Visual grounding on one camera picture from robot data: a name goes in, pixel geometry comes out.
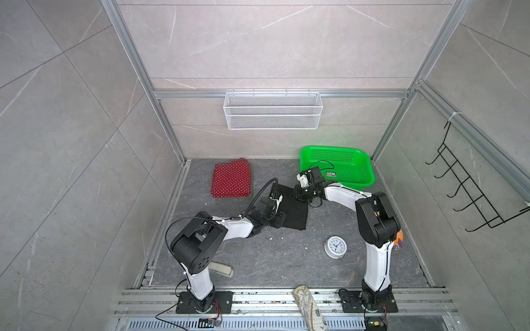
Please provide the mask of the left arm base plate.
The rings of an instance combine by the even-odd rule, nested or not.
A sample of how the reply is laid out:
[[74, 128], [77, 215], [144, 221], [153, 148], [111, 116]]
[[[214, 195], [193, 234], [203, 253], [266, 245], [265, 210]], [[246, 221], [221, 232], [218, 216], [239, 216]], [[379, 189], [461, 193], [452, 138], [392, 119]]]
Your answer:
[[233, 292], [213, 290], [204, 299], [197, 299], [191, 291], [181, 292], [177, 301], [177, 314], [229, 314], [233, 305]]

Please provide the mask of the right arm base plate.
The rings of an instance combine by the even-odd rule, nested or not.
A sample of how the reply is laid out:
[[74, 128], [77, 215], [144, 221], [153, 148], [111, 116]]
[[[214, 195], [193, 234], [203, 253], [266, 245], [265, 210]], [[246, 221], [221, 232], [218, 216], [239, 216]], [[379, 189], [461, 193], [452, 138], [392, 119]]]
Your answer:
[[344, 313], [397, 313], [398, 307], [391, 290], [373, 292], [339, 289], [338, 296]]

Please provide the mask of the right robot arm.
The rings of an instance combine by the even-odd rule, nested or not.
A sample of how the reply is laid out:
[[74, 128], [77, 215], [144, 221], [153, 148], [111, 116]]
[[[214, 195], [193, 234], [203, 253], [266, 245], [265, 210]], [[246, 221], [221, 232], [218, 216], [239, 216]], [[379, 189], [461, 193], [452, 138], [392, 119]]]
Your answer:
[[327, 181], [318, 167], [300, 172], [297, 180], [299, 184], [293, 194], [300, 201], [309, 204], [319, 197], [356, 212], [358, 229], [367, 247], [367, 267], [358, 299], [353, 298], [353, 291], [339, 291], [343, 311], [351, 313], [357, 301], [367, 312], [396, 313], [390, 269], [391, 253], [401, 225], [387, 195], [364, 193], [334, 180]]

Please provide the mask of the black skirt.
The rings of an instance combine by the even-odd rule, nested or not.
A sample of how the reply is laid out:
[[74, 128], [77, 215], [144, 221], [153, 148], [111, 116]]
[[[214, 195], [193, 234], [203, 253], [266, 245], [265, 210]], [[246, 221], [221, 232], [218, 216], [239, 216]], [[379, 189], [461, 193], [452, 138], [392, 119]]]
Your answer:
[[309, 213], [308, 204], [297, 200], [290, 187], [278, 184], [276, 191], [281, 194], [282, 201], [271, 225], [274, 228], [305, 230]]

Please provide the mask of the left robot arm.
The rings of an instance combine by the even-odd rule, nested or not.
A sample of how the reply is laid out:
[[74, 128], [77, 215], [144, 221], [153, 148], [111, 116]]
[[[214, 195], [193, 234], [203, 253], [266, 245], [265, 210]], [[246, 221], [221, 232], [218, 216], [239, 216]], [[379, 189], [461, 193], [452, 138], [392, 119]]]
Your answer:
[[266, 227], [282, 227], [286, 215], [280, 211], [283, 196], [277, 187], [278, 179], [270, 179], [236, 217], [215, 217], [206, 211], [183, 217], [188, 223], [171, 241], [164, 239], [168, 252], [184, 270], [188, 282], [184, 294], [197, 312], [206, 313], [219, 305], [209, 266], [221, 244], [251, 238]]

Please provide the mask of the red polka dot skirt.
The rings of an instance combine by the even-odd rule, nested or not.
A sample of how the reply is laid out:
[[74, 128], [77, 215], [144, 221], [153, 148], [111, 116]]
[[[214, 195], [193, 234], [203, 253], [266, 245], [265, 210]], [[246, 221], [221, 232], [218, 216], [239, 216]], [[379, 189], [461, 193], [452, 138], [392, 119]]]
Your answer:
[[251, 183], [251, 165], [247, 159], [216, 164], [211, 194], [216, 199], [248, 197], [251, 194]]

